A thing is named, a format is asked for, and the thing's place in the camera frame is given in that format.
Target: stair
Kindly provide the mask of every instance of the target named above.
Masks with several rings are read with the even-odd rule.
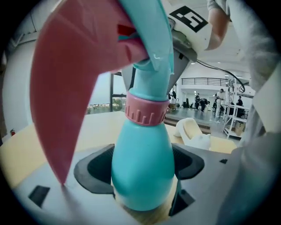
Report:
[[[174,119],[174,118],[170,118],[170,117],[165,117],[164,119],[164,124],[170,125],[175,127],[177,122],[180,119]],[[202,131],[203,134],[211,134],[211,130],[210,130],[210,126],[207,124],[203,124],[203,123],[197,123],[200,130]]]

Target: ribbed pink cap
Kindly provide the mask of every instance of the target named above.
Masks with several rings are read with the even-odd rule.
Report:
[[[169,101],[154,102],[138,98],[127,92],[125,115],[142,126],[156,126],[163,122]]]

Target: white shelving rack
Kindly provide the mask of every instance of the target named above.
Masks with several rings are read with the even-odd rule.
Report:
[[[241,82],[245,83],[247,82],[247,80],[243,80],[243,79],[240,79]],[[244,109],[245,111],[249,111],[250,108],[246,108],[244,106],[239,106],[239,105],[231,105],[231,92],[230,92],[230,87],[231,87],[231,84],[233,84],[233,87],[234,87],[234,91],[233,91],[233,99],[235,99],[235,97],[237,96],[237,92],[239,91],[238,90],[238,85],[237,85],[237,81],[236,79],[232,79],[232,80],[229,80],[228,81],[228,103],[227,103],[227,110],[225,110],[225,115],[223,117],[225,117],[225,120],[224,120],[224,126],[223,126],[223,132],[227,135],[227,139],[229,138],[229,136],[234,136],[234,137],[238,137],[238,138],[241,138],[243,133],[239,136],[237,135],[234,131],[232,131],[232,128],[233,128],[233,124],[234,124],[234,121],[239,121],[239,122],[244,122],[244,123],[247,123],[247,119],[243,119],[243,118],[239,118],[237,117],[237,109]],[[246,97],[246,98],[253,98],[252,95],[249,95],[249,94],[243,94],[243,93],[239,93],[240,96],[243,96],[243,97]],[[233,115],[229,115],[229,112],[230,112],[230,108],[233,108]],[[227,124],[228,122],[231,120],[231,125],[229,128],[227,128]]]

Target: table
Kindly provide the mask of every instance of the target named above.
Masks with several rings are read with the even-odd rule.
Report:
[[[85,149],[116,143],[125,119],[126,117],[123,112],[86,115],[75,151],[83,151]],[[175,127],[166,125],[166,128],[172,143],[183,144],[181,138],[173,135],[176,130]],[[236,145],[232,141],[211,136],[212,151],[231,153],[234,148],[236,148]],[[16,187],[45,162],[46,157],[40,146],[33,124],[16,133],[16,135],[0,147],[1,168],[11,188]],[[153,224],[166,220],[176,186],[177,179],[175,177],[167,201],[154,210],[137,212],[124,208],[142,224]]]

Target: fire extinguisher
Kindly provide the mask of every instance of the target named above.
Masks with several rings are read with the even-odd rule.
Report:
[[[15,130],[14,129],[10,130],[10,134],[11,136],[15,135],[16,134]]]

